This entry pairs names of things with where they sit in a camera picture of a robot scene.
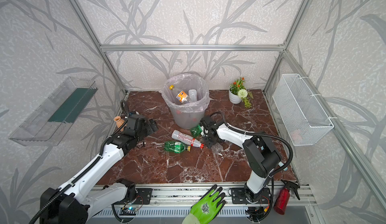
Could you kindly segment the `clear bottle red white label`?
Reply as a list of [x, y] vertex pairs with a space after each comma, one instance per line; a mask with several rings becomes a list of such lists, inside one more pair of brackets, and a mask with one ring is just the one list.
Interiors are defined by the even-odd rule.
[[202, 144], [196, 138], [189, 136], [187, 134], [181, 133], [178, 130], [174, 130], [171, 137], [175, 140], [179, 140], [179, 141], [183, 142], [184, 144], [186, 144], [188, 146], [197, 147], [200, 149], [203, 149], [203, 147], [204, 147], [204, 144]]

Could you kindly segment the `clear bottle orange label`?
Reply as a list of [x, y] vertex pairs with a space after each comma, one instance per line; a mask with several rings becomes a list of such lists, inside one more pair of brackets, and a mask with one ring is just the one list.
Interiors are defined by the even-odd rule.
[[173, 96], [180, 104], [187, 104], [191, 102], [191, 98], [189, 97], [189, 95], [182, 89], [179, 89], [174, 85], [170, 85], [169, 90], [172, 92]]

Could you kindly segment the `white bottle red cap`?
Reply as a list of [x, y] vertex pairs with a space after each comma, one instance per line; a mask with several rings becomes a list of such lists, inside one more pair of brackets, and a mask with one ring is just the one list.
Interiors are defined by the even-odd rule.
[[196, 89], [190, 89], [188, 94], [189, 94], [190, 102], [198, 101], [198, 95], [197, 95]]

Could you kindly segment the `clear bottle large blue label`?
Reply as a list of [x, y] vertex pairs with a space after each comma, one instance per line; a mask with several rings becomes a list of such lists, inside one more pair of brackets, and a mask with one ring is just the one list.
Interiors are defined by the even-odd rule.
[[223, 149], [223, 146], [221, 144], [216, 143], [215, 145], [213, 145], [211, 147], [211, 150], [212, 150], [214, 156], [221, 156], [221, 157], [223, 157], [222, 152], [224, 151], [224, 149]]

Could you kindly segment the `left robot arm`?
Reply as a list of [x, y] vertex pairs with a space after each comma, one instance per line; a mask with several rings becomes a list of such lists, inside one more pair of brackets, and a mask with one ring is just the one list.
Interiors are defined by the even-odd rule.
[[119, 179], [98, 194], [90, 195], [90, 191], [114, 164], [157, 130], [153, 119], [137, 114], [127, 116], [122, 126], [102, 143], [99, 154], [77, 175], [41, 195], [40, 210], [30, 223], [85, 224], [108, 206], [135, 201], [139, 196], [135, 183], [126, 179]]

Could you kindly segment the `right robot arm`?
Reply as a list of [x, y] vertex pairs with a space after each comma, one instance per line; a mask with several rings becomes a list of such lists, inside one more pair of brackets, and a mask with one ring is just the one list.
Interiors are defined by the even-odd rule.
[[[211, 116], [204, 116], [200, 120], [200, 127], [207, 147], [228, 141], [244, 150], [251, 168], [251, 175], [244, 185], [244, 197], [252, 204], [258, 202], [267, 190], [268, 182], [273, 180], [274, 175], [286, 169], [294, 156], [291, 144], [278, 136], [242, 130], [225, 120], [217, 122]], [[273, 140], [278, 140], [287, 147], [286, 162], [282, 162], [282, 155]]]

